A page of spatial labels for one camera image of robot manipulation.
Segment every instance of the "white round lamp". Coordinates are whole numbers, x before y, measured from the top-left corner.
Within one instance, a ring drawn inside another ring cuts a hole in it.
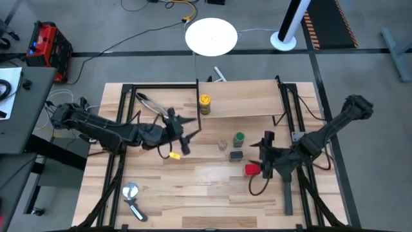
[[[185,40],[193,52],[215,57],[226,54],[235,47],[238,33],[230,23],[222,19],[206,18],[190,25]]]

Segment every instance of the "metal tongs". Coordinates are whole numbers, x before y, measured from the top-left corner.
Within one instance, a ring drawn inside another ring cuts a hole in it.
[[[155,112],[156,114],[161,114],[163,115],[163,118],[168,119],[169,117],[167,116],[167,110],[165,110],[165,108],[163,108],[161,105],[159,105],[157,102],[155,102],[153,99],[151,99],[150,97],[146,96],[143,93],[136,93],[136,98],[140,101],[140,103],[142,103],[144,106],[146,106],[147,108],[149,108],[151,111]],[[151,102],[152,104],[154,104],[157,108],[160,109],[160,112],[153,109],[150,105],[148,105],[148,102]]]

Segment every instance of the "gray table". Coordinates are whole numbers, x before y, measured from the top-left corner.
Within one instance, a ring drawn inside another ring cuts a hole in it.
[[[32,81],[32,86],[30,90],[18,89],[10,119],[0,121],[0,186],[24,166],[0,189],[2,230],[6,230],[11,221],[30,172],[42,173],[44,163],[35,162],[37,154],[77,169],[84,169],[86,165],[84,157],[32,135],[52,88],[56,69],[27,67],[22,73],[22,78]]]

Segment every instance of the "red case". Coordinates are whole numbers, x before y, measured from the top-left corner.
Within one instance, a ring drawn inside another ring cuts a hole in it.
[[[37,21],[26,53],[27,66],[54,67],[55,82],[67,82],[73,48],[52,22]]]

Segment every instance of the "white light stand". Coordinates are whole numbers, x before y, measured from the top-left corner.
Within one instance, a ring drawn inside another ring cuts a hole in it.
[[[302,21],[304,13],[310,4],[310,0],[292,0],[281,29],[270,36],[270,43],[279,51],[290,51],[296,46],[295,33]]]

